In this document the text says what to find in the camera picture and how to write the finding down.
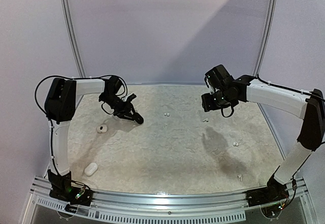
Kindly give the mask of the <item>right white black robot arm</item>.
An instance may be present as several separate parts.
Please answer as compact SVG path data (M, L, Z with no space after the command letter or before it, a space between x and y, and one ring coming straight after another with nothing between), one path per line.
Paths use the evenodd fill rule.
M207 71L204 81L209 92L201 96L205 112L231 110L240 103L255 103L284 112L301 120L301 129L283 163L272 176L274 182L263 189L263 198L272 202L282 194L282 186L289 182L307 159L324 144L324 94L319 89L304 90L274 84L258 75L242 75L235 79L224 65Z

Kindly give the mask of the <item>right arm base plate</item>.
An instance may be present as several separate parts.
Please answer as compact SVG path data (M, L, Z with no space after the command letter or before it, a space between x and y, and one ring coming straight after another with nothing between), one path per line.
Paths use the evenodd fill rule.
M289 197L287 188L276 190L273 187L247 190L244 194L249 207L278 202L280 200L286 200Z

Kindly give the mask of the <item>black oval charging case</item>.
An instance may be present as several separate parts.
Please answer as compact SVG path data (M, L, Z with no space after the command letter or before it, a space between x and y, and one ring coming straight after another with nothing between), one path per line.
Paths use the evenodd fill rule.
M135 115L135 122L139 125L144 123L144 118L140 114Z

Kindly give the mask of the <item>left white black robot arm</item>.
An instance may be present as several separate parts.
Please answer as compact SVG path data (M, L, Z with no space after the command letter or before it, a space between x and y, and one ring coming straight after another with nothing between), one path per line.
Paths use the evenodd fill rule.
M50 128L50 165L48 178L70 177L68 161L68 132L76 111L77 97L98 94L99 102L107 104L112 115L142 124L144 118L135 111L132 100L135 94L118 94L125 81L116 75L95 78L67 78L52 75L52 83L45 99L44 111Z

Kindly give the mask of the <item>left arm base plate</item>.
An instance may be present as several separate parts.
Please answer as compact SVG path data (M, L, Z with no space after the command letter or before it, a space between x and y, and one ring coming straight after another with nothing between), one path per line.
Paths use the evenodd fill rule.
M90 206L93 193L87 186L68 186L64 188L53 185L49 196L57 200L69 202L70 205Z

